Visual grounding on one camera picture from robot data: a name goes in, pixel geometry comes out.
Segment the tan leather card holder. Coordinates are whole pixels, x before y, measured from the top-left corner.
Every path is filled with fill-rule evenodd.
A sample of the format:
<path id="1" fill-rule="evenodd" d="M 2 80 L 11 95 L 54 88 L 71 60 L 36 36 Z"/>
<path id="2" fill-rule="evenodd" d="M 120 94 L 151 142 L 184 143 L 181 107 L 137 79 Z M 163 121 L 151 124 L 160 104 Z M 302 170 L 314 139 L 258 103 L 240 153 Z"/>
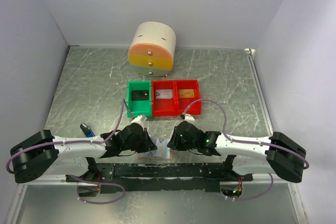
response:
<path id="1" fill-rule="evenodd" d="M 157 150 L 154 151 L 139 153 L 138 159 L 171 161 L 173 159 L 173 153 L 170 148 L 164 146 L 159 147 Z"/>

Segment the silver card with crest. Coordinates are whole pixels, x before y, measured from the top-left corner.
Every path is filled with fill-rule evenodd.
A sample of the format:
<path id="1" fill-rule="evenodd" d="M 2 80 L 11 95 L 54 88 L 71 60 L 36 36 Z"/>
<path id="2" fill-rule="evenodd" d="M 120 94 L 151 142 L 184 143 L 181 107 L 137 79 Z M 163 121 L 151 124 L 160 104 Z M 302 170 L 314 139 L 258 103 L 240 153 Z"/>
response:
<path id="1" fill-rule="evenodd" d="M 160 138 L 160 137 L 155 137 L 153 140 L 156 144 L 156 146 L 167 146 L 167 143 L 169 142 L 168 138 Z"/>

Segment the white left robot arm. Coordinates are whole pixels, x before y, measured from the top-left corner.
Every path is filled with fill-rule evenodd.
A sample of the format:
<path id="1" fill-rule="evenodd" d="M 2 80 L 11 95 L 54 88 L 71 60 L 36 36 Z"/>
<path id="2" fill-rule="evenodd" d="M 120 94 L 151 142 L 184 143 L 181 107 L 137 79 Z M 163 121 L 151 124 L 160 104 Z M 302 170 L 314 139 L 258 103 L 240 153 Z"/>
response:
<path id="1" fill-rule="evenodd" d="M 124 151 L 156 150 L 147 129 L 131 123 L 122 130 L 85 137 L 65 138 L 42 130 L 10 150 L 6 168 L 18 184 L 46 175 L 74 175 L 90 182 L 97 178 L 95 158 L 117 157 Z"/>

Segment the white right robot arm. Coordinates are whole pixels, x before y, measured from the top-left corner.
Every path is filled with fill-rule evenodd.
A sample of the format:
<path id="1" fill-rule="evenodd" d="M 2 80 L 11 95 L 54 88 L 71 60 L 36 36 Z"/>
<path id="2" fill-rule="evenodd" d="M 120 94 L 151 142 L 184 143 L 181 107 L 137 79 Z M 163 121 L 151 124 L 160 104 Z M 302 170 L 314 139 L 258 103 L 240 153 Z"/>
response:
<path id="1" fill-rule="evenodd" d="M 218 131 L 198 129 L 183 121 L 174 128 L 168 148 L 175 151 L 197 150 L 205 156 L 234 156 L 223 167 L 223 176 L 230 181 L 246 174 L 275 174 L 291 183 L 302 181 L 306 150 L 281 132 L 270 137 L 241 137 Z"/>

